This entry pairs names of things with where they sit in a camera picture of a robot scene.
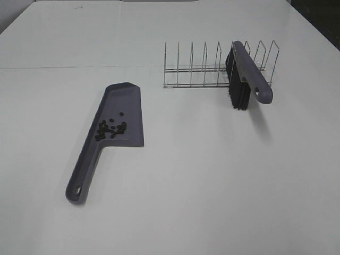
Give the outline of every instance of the black bristles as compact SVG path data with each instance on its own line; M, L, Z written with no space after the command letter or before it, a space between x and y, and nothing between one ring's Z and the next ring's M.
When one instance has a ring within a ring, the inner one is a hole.
M226 71L229 78L229 95L235 109L246 110L250 98L248 83L241 82L240 74L234 61L234 51L231 49L226 60Z

